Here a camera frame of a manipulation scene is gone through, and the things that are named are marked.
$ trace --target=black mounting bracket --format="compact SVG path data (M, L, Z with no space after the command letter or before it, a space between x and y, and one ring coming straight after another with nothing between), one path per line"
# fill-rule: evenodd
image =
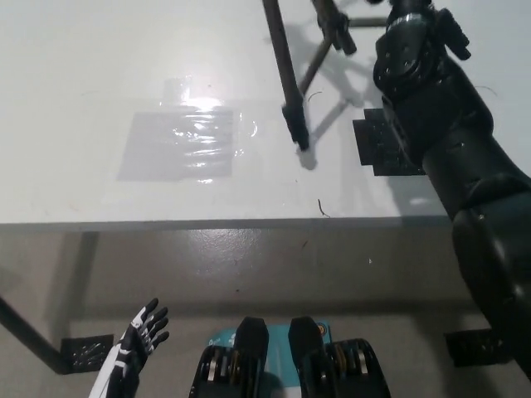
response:
M365 119L353 120L362 166L372 166L379 176L425 176L421 168L407 160L383 109L364 109Z
M114 335L63 338L61 356L69 364L70 373L99 371L114 345Z
M324 39L302 81L297 85L279 0L262 0L284 91L285 104L282 107L282 113L291 133L291 139L299 145L301 151L309 148L309 133L304 117L304 96L319 68L323 65L330 47L334 46L335 50L343 51L346 56L351 56L357 48L349 29L387 25L386 17L349 19L347 15L339 11L334 0L311 1L317 12L317 23L323 32Z
M447 333L445 339L455 367L501 365L513 359L492 329Z

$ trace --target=white and black robotic hand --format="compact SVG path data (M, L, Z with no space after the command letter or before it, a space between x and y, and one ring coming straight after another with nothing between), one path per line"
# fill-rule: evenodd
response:
M168 324L168 309L151 314L158 299L140 310L124 335L112 347L101 367L89 398L132 398L139 386L139 374L157 346L168 339L161 332Z

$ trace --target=black metal plate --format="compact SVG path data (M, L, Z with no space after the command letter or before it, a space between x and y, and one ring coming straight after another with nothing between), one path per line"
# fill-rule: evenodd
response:
M72 373L99 371L114 345L114 335L63 338L61 355L72 367Z
M354 120L362 166L373 166L375 176L424 176L424 170L407 160L383 109L365 109L365 119Z
M512 359L491 329L447 333L445 339L455 367L497 365Z

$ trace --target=clear plastic sheet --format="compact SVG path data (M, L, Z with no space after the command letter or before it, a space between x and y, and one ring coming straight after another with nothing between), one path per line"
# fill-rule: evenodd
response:
M121 181L209 182L231 175L234 113L218 99L191 98L189 78L167 80L160 111L137 112Z

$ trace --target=black robotic arm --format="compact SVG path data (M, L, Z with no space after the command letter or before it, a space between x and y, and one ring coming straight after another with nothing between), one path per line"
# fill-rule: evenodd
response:
M493 330L531 376L531 186L493 137L465 72L470 57L451 13L393 0L374 82L409 159L422 166L453 221L461 274Z

